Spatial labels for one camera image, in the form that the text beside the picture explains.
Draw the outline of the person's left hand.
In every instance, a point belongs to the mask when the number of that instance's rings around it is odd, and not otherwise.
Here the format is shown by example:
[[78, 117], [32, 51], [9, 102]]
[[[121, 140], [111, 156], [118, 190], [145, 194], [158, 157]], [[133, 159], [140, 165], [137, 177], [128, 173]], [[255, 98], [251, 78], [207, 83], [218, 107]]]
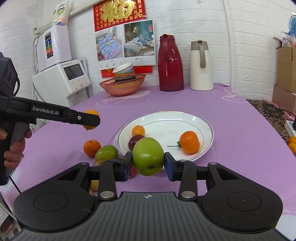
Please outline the person's left hand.
[[3, 158], [6, 168], [14, 170], [19, 165], [20, 159], [26, 146], [25, 139], [30, 138], [31, 136], [32, 131], [29, 128], [20, 141], [12, 143], [10, 149], [4, 152]]

